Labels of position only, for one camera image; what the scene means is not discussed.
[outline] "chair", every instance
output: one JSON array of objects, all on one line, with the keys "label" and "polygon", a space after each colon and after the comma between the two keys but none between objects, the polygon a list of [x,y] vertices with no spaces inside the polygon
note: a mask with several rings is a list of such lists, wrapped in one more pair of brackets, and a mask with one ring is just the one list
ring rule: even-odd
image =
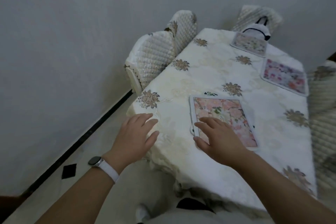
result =
[{"label": "chair", "polygon": [[308,74],[309,124],[320,189],[336,191],[336,63],[327,60]]},{"label": "chair", "polygon": [[256,23],[263,16],[267,16],[267,27],[272,34],[283,23],[283,18],[274,9],[259,5],[244,5],[232,31],[242,31],[252,23]]},{"label": "chair", "polygon": [[180,10],[174,14],[165,30],[173,33],[177,54],[197,35],[197,18],[189,10]]},{"label": "chair", "polygon": [[140,37],[125,61],[133,92],[140,95],[176,56],[172,32],[158,31]]}]

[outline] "wall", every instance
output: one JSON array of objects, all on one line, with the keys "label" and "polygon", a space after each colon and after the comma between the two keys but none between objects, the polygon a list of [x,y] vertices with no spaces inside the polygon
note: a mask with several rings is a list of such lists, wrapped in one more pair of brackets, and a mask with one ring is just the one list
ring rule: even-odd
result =
[{"label": "wall", "polygon": [[333,0],[0,0],[0,195],[18,195],[129,88],[123,63],[180,9],[229,29],[243,4],[285,18],[271,43],[318,65],[336,50]]}]

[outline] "table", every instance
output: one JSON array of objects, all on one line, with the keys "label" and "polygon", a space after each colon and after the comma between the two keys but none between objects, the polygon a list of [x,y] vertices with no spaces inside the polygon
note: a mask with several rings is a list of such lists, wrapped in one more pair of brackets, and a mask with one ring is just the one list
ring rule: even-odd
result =
[{"label": "table", "polygon": [[[159,120],[150,132],[159,130],[160,135],[149,158],[172,173],[182,188],[201,188],[214,199],[265,210],[240,175],[199,150],[190,133],[190,95],[225,97],[239,92],[238,98],[254,111],[259,141],[256,153],[316,196],[306,98],[263,81],[259,75],[263,58],[231,47],[234,35],[232,31],[203,29],[145,88],[127,115],[152,112]],[[270,44],[267,56],[303,69],[299,61]]]}]

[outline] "hand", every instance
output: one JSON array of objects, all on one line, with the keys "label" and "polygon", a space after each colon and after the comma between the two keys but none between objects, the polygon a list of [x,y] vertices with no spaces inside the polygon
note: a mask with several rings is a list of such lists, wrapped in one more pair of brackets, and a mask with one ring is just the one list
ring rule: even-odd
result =
[{"label": "hand", "polygon": [[144,157],[156,142],[158,131],[146,139],[149,131],[158,122],[157,119],[147,121],[152,116],[152,113],[141,113],[125,120],[111,150],[103,155],[103,159],[119,174],[129,164]]},{"label": "hand", "polygon": [[199,120],[202,122],[196,122],[195,126],[208,136],[209,144],[200,137],[194,137],[196,145],[216,162],[235,168],[250,153],[225,122],[211,117]]}]

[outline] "white watch strap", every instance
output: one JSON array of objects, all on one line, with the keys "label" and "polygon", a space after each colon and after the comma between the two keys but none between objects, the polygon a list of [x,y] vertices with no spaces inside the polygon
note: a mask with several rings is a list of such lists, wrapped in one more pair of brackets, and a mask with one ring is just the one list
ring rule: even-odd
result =
[{"label": "white watch strap", "polygon": [[103,160],[98,167],[107,173],[112,178],[112,180],[114,180],[114,183],[117,182],[119,178],[118,173],[105,160]]}]

